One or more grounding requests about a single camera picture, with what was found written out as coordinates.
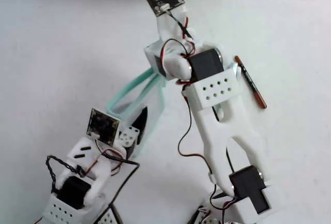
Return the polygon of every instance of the cable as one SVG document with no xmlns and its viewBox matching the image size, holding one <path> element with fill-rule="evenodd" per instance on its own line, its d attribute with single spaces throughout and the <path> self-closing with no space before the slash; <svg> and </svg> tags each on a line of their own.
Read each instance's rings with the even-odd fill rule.
<svg viewBox="0 0 331 224">
<path fill-rule="evenodd" d="M 62 164 L 64 167 L 66 167 L 67 169 L 69 169 L 71 172 L 78 174 L 80 177 L 84 177 L 86 176 L 86 173 L 83 170 L 77 170 L 74 167 L 72 167 L 71 165 L 65 163 L 63 160 L 53 156 L 53 155 L 49 155 L 46 158 L 46 166 L 51 174 L 51 178 L 52 178 L 52 191 L 51 192 L 58 192 L 58 189 L 56 189 L 55 187 L 55 183 L 56 183 L 56 175 L 53 172 L 52 167 L 50 166 L 50 160 L 54 159 L 55 161 L 57 161 L 58 163 Z"/>
<path fill-rule="evenodd" d="M 181 137 L 181 139 L 180 139 L 179 142 L 178 142 L 178 146 L 177 146 L 178 153 L 179 153 L 180 155 L 182 155 L 183 157 L 200 157 L 200 158 L 202 158 L 202 159 L 205 161 L 206 165 L 208 166 L 208 169 L 209 169 L 210 174 L 212 174 L 212 173 L 213 173 L 213 172 L 212 172 L 212 169 L 211 169 L 211 167 L 209 166 L 209 164 L 208 164 L 208 162 L 207 162 L 207 160 L 205 159 L 204 156 L 202 156 L 202 155 L 199 154 L 199 153 L 183 154 L 183 153 L 180 151 L 180 144 L 181 144 L 181 142 L 183 141 L 183 139 L 186 137 L 186 135 L 189 133 L 189 131 L 191 130 L 191 127 L 192 127 L 192 114 L 191 114 L 191 107 L 190 107 L 190 104 L 188 103 L 188 100 L 187 100 L 186 98 L 185 98 L 185 102 L 186 102 L 186 104 L 187 104 L 188 112 L 189 112 L 189 115 L 190 115 L 190 125 L 189 125 L 187 131 L 184 133 L 184 135 Z"/>
<path fill-rule="evenodd" d="M 171 39 L 167 39 L 167 40 L 165 41 L 165 43 L 163 44 L 163 46 L 162 46 L 162 48 L 161 48 L 161 52 L 160 52 L 161 65 L 162 65 L 162 68 L 163 68 L 163 70 L 165 71 L 166 74 L 169 74 L 169 73 L 168 73 L 168 71 L 166 70 L 166 68 L 165 68 L 165 66 L 164 66 L 164 59 L 163 59 L 163 57 L 164 57 L 164 51 L 165 51 L 166 44 L 167 44 L 169 41 L 175 41 L 175 42 L 177 42 L 178 44 L 180 44 L 180 45 L 183 47 L 184 51 L 185 51 L 184 56 L 186 56 L 186 57 L 189 56 L 189 53 L 188 53 L 186 47 L 185 47 L 180 41 L 178 41 L 178 40 L 176 40 L 176 39 L 173 39 L 173 38 L 171 38 Z"/>
<path fill-rule="evenodd" d="M 115 175 L 119 174 L 120 171 L 121 171 L 121 167 L 118 167 L 117 171 L 114 172 L 113 174 L 111 174 L 111 176 L 115 176 Z"/>
<path fill-rule="evenodd" d="M 41 221 L 41 219 L 43 218 L 43 216 L 41 216 L 40 217 L 40 219 L 39 220 L 37 220 L 35 223 L 33 223 L 33 224 L 37 224 L 37 223 L 40 223 L 40 221 Z"/>
<path fill-rule="evenodd" d="M 96 147 L 98 148 L 98 150 L 100 151 L 100 155 L 103 153 L 103 152 L 105 152 L 105 151 L 102 151 L 101 149 L 100 149 L 100 147 L 98 146 L 98 144 L 97 144 L 97 139 L 93 139 L 94 140 L 94 143 L 95 143 L 95 145 L 96 145 Z M 122 156 L 122 154 L 121 153 L 119 153 L 117 150 L 115 150 L 115 149 L 113 149 L 113 148 L 108 148 L 107 150 L 110 150 L 111 152 L 113 152 L 113 153 L 115 153 L 117 156 L 119 156 L 119 157 L 121 157 L 122 159 L 124 159 L 124 157 Z M 122 162 L 120 162 L 117 166 L 115 166 L 115 168 L 113 168 L 111 171 L 113 172 L 113 171 L 115 171 L 115 170 L 117 170 L 118 168 L 120 168 L 121 167 L 121 165 L 122 165 Z"/>
<path fill-rule="evenodd" d="M 180 22 L 175 16 L 172 15 L 172 13 L 170 12 L 170 10 L 167 10 L 166 13 L 167 13 L 172 19 L 174 19 L 175 22 L 177 22 L 178 26 L 181 28 L 182 32 L 183 32 L 184 34 L 186 34 L 187 37 L 193 39 L 192 36 L 190 35 L 190 33 L 187 31 L 186 27 L 184 27 L 184 26 L 181 24 L 181 22 Z"/>
<path fill-rule="evenodd" d="M 215 209 L 217 209 L 217 210 L 226 210 L 226 209 L 228 209 L 233 203 L 235 203 L 235 201 L 237 200 L 236 199 L 236 197 L 234 197 L 230 202 L 226 202 L 227 203 L 227 205 L 224 207 L 216 207 L 215 205 L 213 205 L 213 203 L 212 203 L 212 199 L 213 199 L 213 197 L 214 197 L 214 195 L 215 195 L 215 192 L 216 192 L 216 187 L 217 187 L 217 185 L 216 184 L 214 184 L 214 191 L 213 191 L 213 193 L 211 194 L 211 196 L 210 196 L 210 198 L 209 198 L 209 203 L 211 204 L 211 206 L 213 207 L 213 208 L 215 208 Z"/>
<path fill-rule="evenodd" d="M 209 210 L 207 214 L 205 214 L 205 216 L 202 218 L 202 220 L 200 221 L 200 224 L 202 223 L 206 223 L 206 220 L 208 219 L 208 217 L 210 216 L 212 212 Z"/>
<path fill-rule="evenodd" d="M 185 29 L 187 29 L 188 26 L 188 17 L 185 18 Z M 185 39 L 185 32 L 182 33 L 182 39 Z"/>
<path fill-rule="evenodd" d="M 106 149 L 104 150 L 101 155 L 106 157 L 107 159 L 110 160 L 115 160 L 118 162 L 123 162 L 123 163 L 127 163 L 129 165 L 135 165 L 136 167 L 130 172 L 130 174 L 125 178 L 125 180 L 122 182 L 122 184 L 120 185 L 120 187 L 118 188 L 115 196 L 113 197 L 113 199 L 111 200 L 111 202 L 108 204 L 107 208 L 101 213 L 101 215 L 99 215 L 99 217 L 94 221 L 94 224 L 97 224 L 98 221 L 104 216 L 104 214 L 111 208 L 111 206 L 113 205 L 114 201 L 116 200 L 116 198 L 118 197 L 120 191 L 122 190 L 122 188 L 124 187 L 124 185 L 128 182 L 128 180 L 132 177 L 132 175 L 136 172 L 136 170 L 140 167 L 140 164 L 135 162 L 135 161 L 131 161 L 131 160 L 127 160 L 127 159 L 122 159 L 122 158 L 117 158 L 115 156 L 109 155 L 106 153 L 106 151 L 108 151 L 111 149 Z"/>
<path fill-rule="evenodd" d="M 229 155 L 228 149 L 227 149 L 227 158 L 228 158 L 228 162 L 229 162 L 229 165 L 230 165 L 231 171 L 232 171 L 232 173 L 233 173 L 233 172 L 234 172 L 234 169 L 233 169 L 233 166 L 232 166 L 232 163 L 231 163 L 231 159 L 230 159 L 230 155 Z"/>
</svg>

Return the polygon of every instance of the white table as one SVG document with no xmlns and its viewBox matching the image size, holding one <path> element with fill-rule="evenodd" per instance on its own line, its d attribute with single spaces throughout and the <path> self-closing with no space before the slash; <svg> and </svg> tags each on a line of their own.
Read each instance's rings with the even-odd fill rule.
<svg viewBox="0 0 331 224">
<path fill-rule="evenodd" d="M 331 0 L 186 2 L 197 33 L 238 54 L 268 104 L 260 110 L 244 88 L 287 203 L 266 223 L 329 223 Z M 29 224 L 50 194 L 46 155 L 64 159 L 91 108 L 149 67 L 143 48 L 158 38 L 156 18 L 145 0 L 0 0 L 0 23 L 0 223 Z M 213 188 L 205 164 L 176 151 L 188 125 L 180 87 L 164 92 L 141 169 L 116 200 L 125 224 L 186 223 Z M 202 147 L 193 125 L 183 150 Z"/>
</svg>

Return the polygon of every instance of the teal strap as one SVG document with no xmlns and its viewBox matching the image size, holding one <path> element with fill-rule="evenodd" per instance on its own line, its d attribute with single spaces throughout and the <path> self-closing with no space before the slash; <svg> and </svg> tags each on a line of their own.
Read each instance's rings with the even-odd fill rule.
<svg viewBox="0 0 331 224">
<path fill-rule="evenodd" d="M 133 90 L 135 87 L 137 87 L 149 78 L 151 78 L 151 80 L 140 92 L 140 95 L 137 97 L 137 99 L 133 101 L 130 106 L 128 106 L 122 113 L 114 113 L 113 109 L 121 101 L 121 99 L 123 99 L 131 90 Z M 139 106 L 140 102 L 153 89 L 154 86 L 158 87 L 158 93 L 160 94 L 162 101 L 161 105 L 164 108 L 164 98 L 161 89 L 162 83 L 164 83 L 164 78 L 159 74 L 154 73 L 152 68 L 148 69 L 147 71 L 136 77 L 134 80 L 132 80 L 129 84 L 127 84 L 111 101 L 109 101 L 106 107 L 107 113 L 119 119 L 125 119 Z"/>
</svg>

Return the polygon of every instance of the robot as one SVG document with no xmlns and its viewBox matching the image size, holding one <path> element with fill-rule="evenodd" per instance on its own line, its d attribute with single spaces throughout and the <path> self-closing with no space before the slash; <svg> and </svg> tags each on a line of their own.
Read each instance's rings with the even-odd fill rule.
<svg viewBox="0 0 331 224">
<path fill-rule="evenodd" d="M 195 119 L 214 191 L 203 199 L 189 224 L 259 223 L 278 211 L 279 190 L 271 182 L 261 151 L 262 138 L 251 128 L 240 96 L 237 63 L 226 61 L 217 46 L 199 40 L 188 25 L 184 0 L 147 0 L 157 17 L 160 39 L 145 48 L 151 68 L 129 83 L 107 105 L 107 112 L 92 109 L 87 137 L 81 138 L 64 162 L 48 156 L 52 178 L 49 201 L 36 223 L 122 223 L 114 205 L 120 190 L 139 167 L 133 160 L 162 114 L 162 87 L 177 80 L 183 87 L 192 121 Z M 146 83 L 136 99 L 121 104 L 138 85 Z M 231 162 L 229 141 L 245 151 L 249 164 Z M 54 159 L 65 169 L 57 178 Z M 109 183 L 121 166 L 134 165 L 115 196 Z"/>
</svg>

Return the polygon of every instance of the marker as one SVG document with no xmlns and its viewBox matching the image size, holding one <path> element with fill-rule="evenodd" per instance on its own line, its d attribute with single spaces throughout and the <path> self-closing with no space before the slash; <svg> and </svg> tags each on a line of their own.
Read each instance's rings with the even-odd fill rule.
<svg viewBox="0 0 331 224">
<path fill-rule="evenodd" d="M 266 109 L 267 108 L 267 104 L 265 103 L 265 101 L 263 100 L 263 97 L 261 96 L 258 88 L 256 87 L 256 85 L 254 84 L 252 78 L 250 77 L 250 75 L 248 74 L 243 62 L 240 60 L 240 58 L 238 56 L 234 57 L 234 60 L 238 63 L 238 65 L 241 67 L 242 72 L 246 78 L 246 81 L 248 82 L 250 88 L 253 91 L 254 94 L 254 98 L 257 101 L 258 105 L 262 108 L 262 109 Z"/>
</svg>

